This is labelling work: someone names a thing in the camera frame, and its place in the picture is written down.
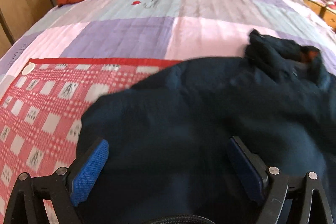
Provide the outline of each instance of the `blue gripper pad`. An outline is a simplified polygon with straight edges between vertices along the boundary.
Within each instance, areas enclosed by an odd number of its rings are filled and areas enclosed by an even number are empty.
[[[226,149],[229,160],[247,196],[258,205],[262,205],[264,201],[262,178],[233,138],[229,140]]]
[[[79,173],[72,180],[72,192],[70,200],[73,206],[77,207],[89,196],[101,170],[109,156],[109,143],[102,140],[97,148],[91,153],[88,160],[83,164]]]

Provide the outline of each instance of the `patchwork bedspread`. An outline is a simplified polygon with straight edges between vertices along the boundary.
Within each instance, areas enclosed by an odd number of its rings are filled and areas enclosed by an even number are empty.
[[[86,0],[55,7],[1,59],[0,97],[29,58],[241,56],[253,28],[320,48],[336,74],[336,35],[321,33],[309,11],[290,0]]]

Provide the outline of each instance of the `silver pin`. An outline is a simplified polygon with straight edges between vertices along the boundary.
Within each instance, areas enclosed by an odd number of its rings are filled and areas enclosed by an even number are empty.
[[[271,166],[270,168],[268,168],[268,171],[272,174],[272,175],[278,175],[280,173],[279,168],[275,167],[275,166]]]
[[[66,172],[67,172],[66,167],[60,167],[56,170],[56,174],[58,174],[59,176],[64,175]]]
[[[311,178],[311,179],[317,179],[317,174],[315,172],[309,172],[308,173],[308,176]]]
[[[22,173],[19,175],[19,180],[25,180],[28,177],[26,173]]]

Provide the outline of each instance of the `white square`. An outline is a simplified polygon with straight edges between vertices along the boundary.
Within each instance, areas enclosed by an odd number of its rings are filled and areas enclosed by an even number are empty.
[[[32,90],[37,85],[38,82],[39,82],[38,79],[33,79],[26,88],[26,90]]]
[[[21,76],[20,79],[16,82],[16,85],[18,88],[21,88],[25,81],[27,80],[27,77]]]
[[[58,64],[55,69],[65,69],[67,64]]]
[[[23,138],[21,138],[19,135],[16,135],[13,142],[12,142],[12,145],[10,146],[10,150],[16,156],[19,155],[24,142],[25,142],[25,140]]]
[[[6,141],[7,136],[9,134],[10,130],[11,130],[11,128],[9,126],[4,126],[4,128],[3,128],[2,132],[1,132],[1,135],[0,135],[0,140],[2,142]]]
[[[23,106],[23,101],[17,100],[14,103],[13,108],[11,110],[12,114],[14,114],[15,116],[18,116],[22,106]]]
[[[54,81],[48,81],[44,84],[43,88],[40,91],[40,94],[48,95],[55,85]]]
[[[25,122],[29,123],[29,124],[33,124],[37,114],[39,114],[40,110],[36,107],[31,106],[30,109],[28,110],[28,113],[25,117]]]
[[[36,147],[33,147],[30,151],[30,154],[27,159],[27,166],[37,172],[39,169],[40,163],[43,159],[44,152],[38,150]]]
[[[61,99],[70,99],[76,91],[78,83],[66,82],[59,92],[58,97]]]
[[[79,70],[88,70],[90,67],[91,67],[91,65],[79,64],[79,65],[77,65],[76,69],[79,69]]]
[[[13,99],[12,96],[8,96],[8,97],[6,98],[6,100],[3,102],[2,107],[3,107],[3,108],[7,108],[7,106],[9,105],[9,103],[11,102],[12,99]]]
[[[0,214],[5,215],[5,201],[0,196]]]
[[[47,69],[49,64],[42,64],[39,69]]]
[[[13,175],[13,171],[9,168],[7,164],[5,164],[2,173],[1,180],[8,187]]]
[[[81,120],[75,120],[68,132],[67,140],[69,142],[77,143],[78,142],[78,136],[82,128],[82,122]]]
[[[93,84],[85,96],[85,101],[94,102],[103,94],[109,92],[109,86],[105,84]]]
[[[57,160],[54,166],[54,172],[60,167],[69,167],[69,165]]]
[[[106,64],[104,65],[101,70],[114,70],[114,71],[118,71],[120,69],[119,65],[115,65],[115,64]]]
[[[154,74],[157,73],[159,70],[159,67],[138,66],[136,69],[136,73]]]
[[[60,116],[49,113],[46,121],[44,122],[44,125],[42,126],[42,130],[47,133],[53,134],[60,119]]]

